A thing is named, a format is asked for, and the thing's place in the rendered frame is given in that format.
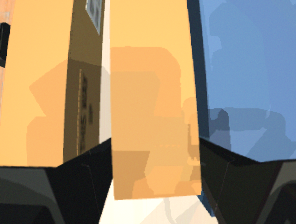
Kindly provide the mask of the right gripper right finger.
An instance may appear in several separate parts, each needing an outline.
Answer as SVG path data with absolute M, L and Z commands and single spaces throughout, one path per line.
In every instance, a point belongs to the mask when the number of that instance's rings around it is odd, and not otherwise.
M 296 159 L 259 162 L 199 138 L 201 186 L 218 224 L 264 224 Z

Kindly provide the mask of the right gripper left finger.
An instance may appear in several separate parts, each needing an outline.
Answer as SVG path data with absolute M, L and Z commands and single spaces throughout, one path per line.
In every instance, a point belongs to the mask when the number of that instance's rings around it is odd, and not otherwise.
M 110 137 L 57 167 L 0 165 L 0 203 L 46 206 L 56 224 L 99 224 L 112 180 Z

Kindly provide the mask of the blue flat platform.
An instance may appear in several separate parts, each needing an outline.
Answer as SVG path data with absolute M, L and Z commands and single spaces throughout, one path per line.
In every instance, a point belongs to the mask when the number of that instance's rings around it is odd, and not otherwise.
M 198 137 L 296 159 L 296 0 L 186 0 Z

